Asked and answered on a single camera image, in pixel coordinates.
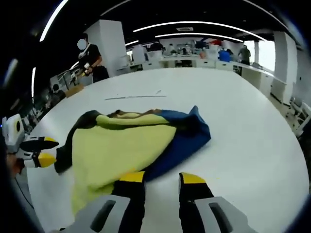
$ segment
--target white robot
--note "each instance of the white robot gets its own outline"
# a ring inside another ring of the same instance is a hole
[[[59,143],[50,137],[26,137],[19,114],[2,119],[2,135],[7,152],[23,159],[26,167],[47,167],[56,162],[52,149]]]

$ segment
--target black shirt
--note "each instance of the black shirt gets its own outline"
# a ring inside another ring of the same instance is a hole
[[[150,46],[150,51],[159,51],[159,50],[163,50],[164,47],[162,44],[160,43],[153,43],[151,46]]]
[[[97,45],[90,44],[87,48],[85,55],[79,59],[79,67],[83,68],[86,63],[93,65],[101,56]]]
[[[57,93],[53,93],[52,100],[51,100],[52,106],[54,107],[55,105],[57,105],[65,97],[66,97],[66,94],[62,90],[59,90]]]

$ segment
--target round table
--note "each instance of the round table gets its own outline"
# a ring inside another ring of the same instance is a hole
[[[178,173],[204,178],[248,217],[259,233],[284,232],[303,206],[309,179],[303,153],[286,120],[250,83],[231,71],[167,68],[140,71],[87,86],[61,101],[31,135],[51,136],[63,145],[80,115],[117,109],[182,112],[197,105],[212,139],[195,155],[146,184],[141,233],[181,233]],[[53,166],[28,168],[32,202],[46,232],[74,221],[72,168],[58,175]]]

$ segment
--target white pillar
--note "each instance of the white pillar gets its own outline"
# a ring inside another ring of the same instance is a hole
[[[255,41],[255,63],[259,64],[259,42]]]
[[[126,56],[122,24],[118,21],[99,20],[86,30],[90,43],[98,46],[102,65],[110,77],[119,75],[121,57]]]
[[[293,93],[293,84],[297,76],[297,48],[295,41],[285,32],[274,32],[276,47],[276,68],[274,75],[285,82],[280,101],[289,104]],[[273,82],[272,94],[279,97],[279,90],[282,84],[278,81]]]

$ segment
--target curved ceiling light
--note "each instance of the curved ceiling light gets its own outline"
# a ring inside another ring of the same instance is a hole
[[[136,41],[133,41],[133,42],[127,43],[127,44],[125,44],[125,46],[132,45],[132,44],[137,43],[137,42],[139,42],[139,40],[136,40]]]
[[[60,12],[60,10],[65,6],[65,4],[68,2],[68,0],[63,0],[55,9],[55,11],[53,12],[51,18],[49,19],[47,25],[45,25],[45,28],[43,30],[43,33],[40,37],[40,42],[43,41],[45,39],[45,36],[48,33],[48,30],[50,29],[54,19],[56,18],[56,16],[58,15],[58,13]]]
[[[34,86],[35,86],[35,69],[33,68],[33,75],[31,77],[31,97],[33,99],[33,103],[34,103]]]
[[[79,61],[78,62],[76,62],[70,69],[72,69],[72,68],[74,68],[76,65],[78,65],[79,64]]]
[[[47,33],[48,33],[48,31],[49,31],[49,29],[50,29],[50,27],[51,27],[53,21],[55,20],[56,16],[58,15],[58,13],[61,11],[61,9],[65,6],[65,4],[66,4],[67,2],[68,2],[68,0],[63,0],[63,1],[57,6],[57,8],[55,9],[55,11],[54,11],[53,14],[51,15],[51,17],[50,17],[50,19],[49,19],[47,25],[45,25],[45,28],[44,28],[44,30],[43,30],[43,33],[42,33],[42,35],[41,35],[41,37],[40,37],[40,42],[42,42],[42,41],[45,39],[45,37],[46,37],[46,35],[47,35]],[[33,68],[33,74],[32,74],[32,78],[31,78],[31,96],[32,96],[32,98],[33,98],[33,101],[34,101],[34,94],[35,94],[35,93],[34,93],[35,69],[36,69],[36,68]]]
[[[203,21],[179,21],[179,22],[159,23],[159,24],[148,26],[148,27],[143,27],[143,28],[136,29],[133,32],[136,33],[136,32],[148,29],[148,28],[154,28],[154,27],[159,27],[159,26],[164,26],[164,25],[171,25],[171,24],[180,24],[180,23],[210,24],[210,25],[222,26],[222,27],[226,27],[226,28],[232,28],[232,29],[235,29],[235,30],[238,30],[238,31],[250,34],[250,35],[253,35],[253,36],[257,37],[260,40],[267,41],[265,38],[262,38],[261,36],[256,35],[255,33],[251,33],[251,32],[249,32],[247,30],[242,29],[242,28],[237,28],[237,27],[233,27],[233,26],[230,26],[230,25],[222,24],[222,23],[203,22]]]
[[[165,36],[171,36],[171,35],[207,35],[207,36],[215,36],[215,37],[222,37],[230,40],[236,40],[239,42],[243,42],[242,40],[230,37],[230,36],[224,36],[224,35],[216,35],[216,34],[208,34],[208,33],[173,33],[173,34],[164,34],[164,35],[156,35],[155,37],[165,37]]]
[[[104,13],[101,14],[101,16],[107,14],[108,12],[112,11],[113,9],[115,9],[115,8],[117,8],[117,7],[121,6],[121,5],[123,5],[123,4],[127,3],[127,2],[129,2],[129,1],[131,1],[131,0],[125,0],[125,1],[123,1],[123,2],[120,2],[119,4],[117,4],[117,5],[115,5],[115,6],[111,7],[111,8],[109,8],[108,10],[106,10]]]

